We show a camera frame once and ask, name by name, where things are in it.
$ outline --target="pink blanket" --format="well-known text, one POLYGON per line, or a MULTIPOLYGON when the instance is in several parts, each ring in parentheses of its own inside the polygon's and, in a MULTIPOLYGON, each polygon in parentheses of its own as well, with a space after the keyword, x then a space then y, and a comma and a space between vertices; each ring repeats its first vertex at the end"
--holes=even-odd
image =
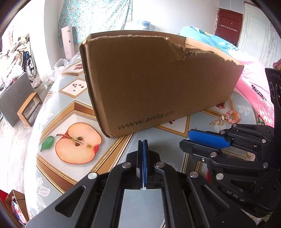
POLYGON ((256 58, 241 51, 229 50, 228 52, 244 65, 244 70, 235 88, 251 103, 266 125, 274 127, 274 106, 270 99, 265 66, 256 58), (250 85, 253 85, 264 99, 250 85))

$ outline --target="cardboard box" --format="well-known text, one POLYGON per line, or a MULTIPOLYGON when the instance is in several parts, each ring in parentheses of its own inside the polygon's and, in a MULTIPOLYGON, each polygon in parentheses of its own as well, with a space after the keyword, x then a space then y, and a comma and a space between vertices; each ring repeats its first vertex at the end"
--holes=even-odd
POLYGON ((25 199, 24 199, 24 194, 16 191, 16 190, 12 190, 10 192, 10 194, 7 196, 6 200, 5 200, 5 204, 6 207, 8 209, 9 214, 11 215, 12 219, 15 221, 15 223, 19 226, 19 227, 23 227, 23 225, 19 222, 19 220, 15 217, 13 211, 12 211, 12 207, 11 207, 11 198, 12 196, 15 197, 15 199, 17 200, 18 206, 24 216, 24 218, 26 219, 26 221, 29 221, 29 217, 28 217, 28 213, 27 213, 27 208, 26 208, 26 204, 25 204, 25 199))
POLYGON ((122 136, 225 102, 244 66, 202 42, 153 31, 110 31, 80 45, 94 112, 122 136))

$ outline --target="plastic bag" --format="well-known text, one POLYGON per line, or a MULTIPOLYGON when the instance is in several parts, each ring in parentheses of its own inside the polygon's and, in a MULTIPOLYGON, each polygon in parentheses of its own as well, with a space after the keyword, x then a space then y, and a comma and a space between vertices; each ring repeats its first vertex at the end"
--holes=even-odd
POLYGON ((61 75, 61 72, 63 71, 64 67, 67 64, 68 61, 66 59, 60 59, 59 61, 57 61, 56 64, 54 65, 54 70, 52 70, 50 73, 45 74, 42 77, 42 81, 45 80, 55 81, 61 75))

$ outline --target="red wooden door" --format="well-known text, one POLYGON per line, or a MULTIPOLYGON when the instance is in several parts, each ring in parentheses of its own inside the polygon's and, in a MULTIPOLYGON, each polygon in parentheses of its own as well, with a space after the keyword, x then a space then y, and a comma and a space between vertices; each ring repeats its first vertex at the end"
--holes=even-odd
POLYGON ((219 9, 216 36, 237 45, 242 27, 243 14, 231 10, 219 9))

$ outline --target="pink bracelet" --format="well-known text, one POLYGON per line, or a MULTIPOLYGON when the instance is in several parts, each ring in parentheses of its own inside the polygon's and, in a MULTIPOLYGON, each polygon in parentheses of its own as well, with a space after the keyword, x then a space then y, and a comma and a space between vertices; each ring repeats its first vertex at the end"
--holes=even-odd
POLYGON ((241 120, 241 117, 236 110, 229 110, 225 115, 225 119, 227 119, 230 124, 236 124, 241 120))

